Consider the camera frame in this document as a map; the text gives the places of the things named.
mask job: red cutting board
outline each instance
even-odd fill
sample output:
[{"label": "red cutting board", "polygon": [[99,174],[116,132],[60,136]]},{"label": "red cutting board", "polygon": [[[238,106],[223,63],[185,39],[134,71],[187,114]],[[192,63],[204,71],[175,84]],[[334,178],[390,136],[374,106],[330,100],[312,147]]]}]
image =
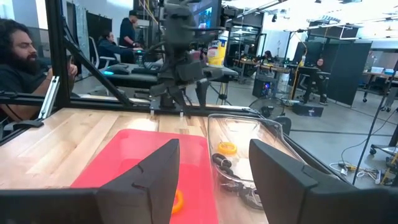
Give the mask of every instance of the red cutting board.
[{"label": "red cutting board", "polygon": [[74,181],[73,188],[101,187],[134,167],[170,139],[180,140],[177,188],[184,206],[170,223],[218,223],[207,140],[187,134],[124,129],[118,132]]}]

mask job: clear plastic lid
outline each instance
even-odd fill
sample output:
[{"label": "clear plastic lid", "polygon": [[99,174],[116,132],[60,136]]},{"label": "clear plastic lid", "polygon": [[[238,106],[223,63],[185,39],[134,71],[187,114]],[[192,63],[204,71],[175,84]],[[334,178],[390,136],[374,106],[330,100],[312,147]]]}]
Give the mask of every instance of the clear plastic lid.
[{"label": "clear plastic lid", "polygon": [[220,223],[268,223],[249,162],[249,143],[259,139],[301,160],[285,142],[282,126],[268,119],[223,114],[208,117],[208,144]]}]

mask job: wheel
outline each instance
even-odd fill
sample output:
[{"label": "wheel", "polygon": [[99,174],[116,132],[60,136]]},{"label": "wheel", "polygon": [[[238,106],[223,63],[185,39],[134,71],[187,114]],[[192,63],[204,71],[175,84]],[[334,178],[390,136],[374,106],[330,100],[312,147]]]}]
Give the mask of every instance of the wheel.
[{"label": "wheel", "polygon": [[371,154],[371,155],[375,155],[375,153],[376,153],[376,150],[375,150],[375,149],[371,149],[371,150],[370,150],[370,154]]}]

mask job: person sitting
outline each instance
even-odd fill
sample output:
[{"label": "person sitting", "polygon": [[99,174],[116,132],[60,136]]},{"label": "person sitting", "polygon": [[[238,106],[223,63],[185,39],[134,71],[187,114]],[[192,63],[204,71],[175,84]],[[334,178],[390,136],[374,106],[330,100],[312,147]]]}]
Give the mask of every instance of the person sitting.
[{"label": "person sitting", "polygon": [[[133,50],[139,50],[139,48],[131,49],[131,48],[121,48],[116,46],[114,42],[114,35],[109,30],[104,30],[101,37],[99,37],[98,41],[98,56],[101,57],[110,57],[114,58],[115,60],[109,61],[109,65],[116,65],[118,60],[116,59],[115,54],[133,57]],[[106,64],[106,60],[100,59],[99,60],[99,67],[103,68]]]},{"label": "person sitting", "polygon": [[[316,67],[318,68],[319,72],[322,72],[324,70],[323,58],[318,59]],[[303,96],[302,103],[307,103],[308,99],[310,98],[310,94],[313,90],[314,83],[315,83],[318,88],[318,94],[320,95],[319,104],[327,105],[328,98],[327,98],[326,90],[325,90],[325,80],[326,80],[326,77],[324,75],[316,74],[314,76],[311,76],[308,81],[308,87]]]},{"label": "person sitting", "polygon": [[[0,91],[45,96],[53,71],[50,68],[45,75],[40,71],[36,58],[37,52],[27,27],[11,19],[0,19]],[[71,88],[77,72],[76,65],[70,64],[68,77]],[[3,104],[0,105],[0,121],[4,124],[29,120],[38,114],[39,109],[38,106]]]},{"label": "person sitting", "polygon": [[271,54],[271,51],[269,51],[269,50],[266,50],[266,52],[264,53],[264,56],[258,57],[256,61],[262,61],[262,60],[265,60],[267,63],[277,62],[277,58],[273,57]]}]

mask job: orange ring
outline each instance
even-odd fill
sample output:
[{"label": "orange ring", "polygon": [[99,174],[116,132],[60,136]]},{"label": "orange ring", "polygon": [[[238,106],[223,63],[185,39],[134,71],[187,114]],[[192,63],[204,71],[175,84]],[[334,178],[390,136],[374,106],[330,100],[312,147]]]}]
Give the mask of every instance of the orange ring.
[{"label": "orange ring", "polygon": [[176,190],[175,191],[175,198],[177,199],[177,203],[175,205],[173,205],[172,214],[181,211],[181,209],[182,209],[182,207],[184,205],[184,199],[182,197],[181,190]]},{"label": "orange ring", "polygon": [[220,142],[218,144],[218,152],[224,156],[232,156],[236,154],[237,147],[231,142]]}]

